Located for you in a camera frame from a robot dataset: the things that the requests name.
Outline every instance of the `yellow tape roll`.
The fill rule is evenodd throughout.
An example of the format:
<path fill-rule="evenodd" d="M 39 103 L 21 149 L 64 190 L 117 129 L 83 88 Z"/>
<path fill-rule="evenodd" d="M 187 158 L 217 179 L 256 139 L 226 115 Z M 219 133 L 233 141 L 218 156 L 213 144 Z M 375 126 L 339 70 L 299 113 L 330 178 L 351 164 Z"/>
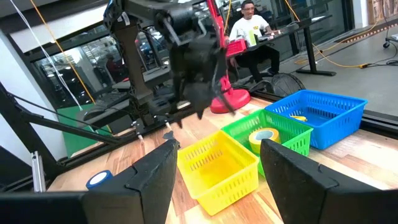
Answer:
<path fill-rule="evenodd" d="M 249 136 L 249 142 L 252 152 L 260 154 L 260 145 L 261 145 L 261 140 L 263 139 L 271 139 L 274 142 L 280 144 L 278 130 L 274 128 L 262 128 L 251 133 Z"/>

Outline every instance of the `red box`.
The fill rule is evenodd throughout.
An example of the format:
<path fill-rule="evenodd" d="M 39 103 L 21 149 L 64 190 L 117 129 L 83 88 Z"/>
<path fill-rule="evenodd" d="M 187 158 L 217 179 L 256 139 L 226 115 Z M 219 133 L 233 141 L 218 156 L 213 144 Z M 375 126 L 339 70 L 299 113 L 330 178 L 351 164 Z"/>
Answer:
<path fill-rule="evenodd" d="M 246 42 L 244 39 L 231 41 L 226 47 L 226 56 L 232 57 L 246 50 Z"/>

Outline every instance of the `blue tape roll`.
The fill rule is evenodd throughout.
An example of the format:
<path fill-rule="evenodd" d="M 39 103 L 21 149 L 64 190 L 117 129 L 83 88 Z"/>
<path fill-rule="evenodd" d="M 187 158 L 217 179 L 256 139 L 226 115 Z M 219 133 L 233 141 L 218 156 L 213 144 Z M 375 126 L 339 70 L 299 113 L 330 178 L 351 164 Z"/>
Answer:
<path fill-rule="evenodd" d="M 108 180 L 112 177 L 113 177 L 113 175 L 112 175 L 111 171 L 109 171 L 109 170 L 101 171 L 101 172 L 95 174 L 92 178 L 90 178 L 87 181 L 86 187 L 88 190 L 92 189 L 93 187 L 96 187 L 99 184 L 102 184 L 103 182 L 105 182 L 106 180 Z"/>

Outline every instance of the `blue basket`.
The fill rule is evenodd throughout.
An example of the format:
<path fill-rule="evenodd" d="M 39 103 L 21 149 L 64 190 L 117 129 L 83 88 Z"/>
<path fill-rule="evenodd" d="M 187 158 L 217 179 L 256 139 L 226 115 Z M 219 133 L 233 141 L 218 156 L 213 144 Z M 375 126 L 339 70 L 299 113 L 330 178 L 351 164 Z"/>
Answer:
<path fill-rule="evenodd" d="M 301 90 L 266 107 L 282 116 L 304 116 L 313 127 L 311 146 L 326 149 L 359 129 L 367 100 L 348 96 Z"/>

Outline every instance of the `red base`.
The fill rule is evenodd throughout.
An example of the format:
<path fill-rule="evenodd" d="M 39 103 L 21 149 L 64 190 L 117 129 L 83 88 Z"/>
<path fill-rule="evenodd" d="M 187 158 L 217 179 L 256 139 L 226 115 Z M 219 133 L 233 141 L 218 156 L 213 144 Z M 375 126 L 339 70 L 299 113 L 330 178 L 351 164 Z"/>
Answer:
<path fill-rule="evenodd" d="M 224 93 L 226 100 L 232 108 L 239 109 L 250 102 L 250 94 L 247 90 L 230 90 Z M 218 98 L 211 102 L 210 110 L 213 113 L 228 113 L 229 110 Z"/>

